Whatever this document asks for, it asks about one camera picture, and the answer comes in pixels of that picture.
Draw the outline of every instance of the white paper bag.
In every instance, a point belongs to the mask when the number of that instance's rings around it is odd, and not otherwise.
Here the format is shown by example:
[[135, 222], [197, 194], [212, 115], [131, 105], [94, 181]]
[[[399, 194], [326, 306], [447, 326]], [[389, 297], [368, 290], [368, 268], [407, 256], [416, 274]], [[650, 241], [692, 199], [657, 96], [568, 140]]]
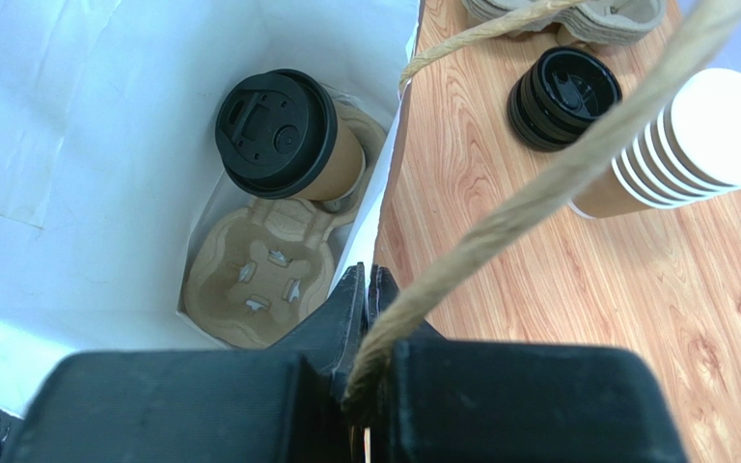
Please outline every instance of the white paper bag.
[[220, 347], [179, 293], [200, 218], [248, 200], [213, 124], [249, 75], [302, 70], [389, 129], [335, 245], [337, 277], [370, 264], [418, 15], [418, 0], [0, 0], [0, 407], [24, 413], [72, 352]]

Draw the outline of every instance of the stack of white paper cups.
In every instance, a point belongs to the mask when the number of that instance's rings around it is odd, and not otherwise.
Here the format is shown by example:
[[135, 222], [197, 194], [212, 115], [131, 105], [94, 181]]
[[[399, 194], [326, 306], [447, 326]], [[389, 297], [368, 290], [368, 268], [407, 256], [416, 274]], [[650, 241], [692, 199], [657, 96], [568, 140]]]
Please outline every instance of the stack of white paper cups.
[[691, 78], [571, 203], [588, 218], [672, 209], [741, 188], [741, 73]]

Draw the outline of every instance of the twisted paper handle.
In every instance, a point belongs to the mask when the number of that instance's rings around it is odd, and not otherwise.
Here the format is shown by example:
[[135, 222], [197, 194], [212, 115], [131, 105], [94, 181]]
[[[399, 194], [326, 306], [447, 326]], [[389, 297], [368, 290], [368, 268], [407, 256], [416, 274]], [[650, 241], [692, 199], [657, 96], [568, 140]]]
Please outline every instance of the twisted paper handle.
[[[524, 22], [536, 20], [537, 14], [550, 14], [556, 8], [576, 3], [539, 1], [472, 30], [485, 31], [481, 34], [463, 32], [417, 56], [405, 70], [402, 81], [464, 44], [508, 32], [496, 29], [495, 24], [521, 27]], [[699, 0], [636, 92], [592, 125], [576, 144], [561, 152], [550, 168], [475, 224], [455, 249], [436, 260], [402, 292], [376, 320], [356, 356], [342, 404], [351, 423], [368, 425], [375, 418], [377, 393], [396, 341], [410, 336], [454, 288], [600, 176], [622, 147], [715, 56], [740, 21], [741, 0]], [[459, 39], [465, 35], [475, 39]]]

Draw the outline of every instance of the black plastic lid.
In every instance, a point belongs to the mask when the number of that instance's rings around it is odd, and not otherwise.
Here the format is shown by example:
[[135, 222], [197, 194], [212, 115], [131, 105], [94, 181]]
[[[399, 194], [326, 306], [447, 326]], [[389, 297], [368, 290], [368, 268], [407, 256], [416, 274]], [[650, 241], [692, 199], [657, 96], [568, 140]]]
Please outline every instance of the black plastic lid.
[[578, 48], [551, 48], [534, 68], [541, 90], [556, 109], [577, 121], [593, 123], [621, 100], [621, 87], [613, 73]]
[[279, 69], [248, 77], [228, 94], [216, 120], [216, 145], [236, 185], [282, 199], [322, 172], [337, 127], [327, 92], [303, 72]]

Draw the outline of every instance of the wooden table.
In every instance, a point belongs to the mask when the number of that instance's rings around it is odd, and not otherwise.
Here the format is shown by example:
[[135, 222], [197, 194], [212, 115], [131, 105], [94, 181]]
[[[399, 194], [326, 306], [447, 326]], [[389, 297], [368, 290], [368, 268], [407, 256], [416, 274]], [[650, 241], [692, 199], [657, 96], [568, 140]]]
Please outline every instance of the wooden table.
[[[458, 0], [426, 0], [420, 49], [463, 30]], [[600, 58], [630, 91], [679, 20]], [[457, 52], [413, 82], [400, 176], [378, 263], [409, 285], [556, 155], [520, 145], [508, 91], [552, 33]], [[429, 319], [457, 339], [626, 347], [659, 378], [694, 461], [741, 461], [741, 192], [674, 211], [590, 221], [562, 210]]]

